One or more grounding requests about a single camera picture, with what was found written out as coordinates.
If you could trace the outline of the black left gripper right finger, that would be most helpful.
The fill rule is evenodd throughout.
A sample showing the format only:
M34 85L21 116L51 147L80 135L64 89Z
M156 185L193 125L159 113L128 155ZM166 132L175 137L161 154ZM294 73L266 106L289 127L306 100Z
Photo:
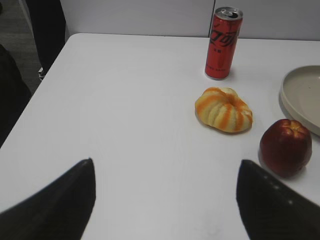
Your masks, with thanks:
M241 161L236 201L251 240L318 240L320 207L251 160Z

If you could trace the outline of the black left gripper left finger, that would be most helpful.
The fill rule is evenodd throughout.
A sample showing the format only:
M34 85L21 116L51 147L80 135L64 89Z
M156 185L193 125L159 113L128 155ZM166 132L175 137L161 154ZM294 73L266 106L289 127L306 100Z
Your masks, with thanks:
M0 214L2 240L79 240L96 201L93 160L84 159Z

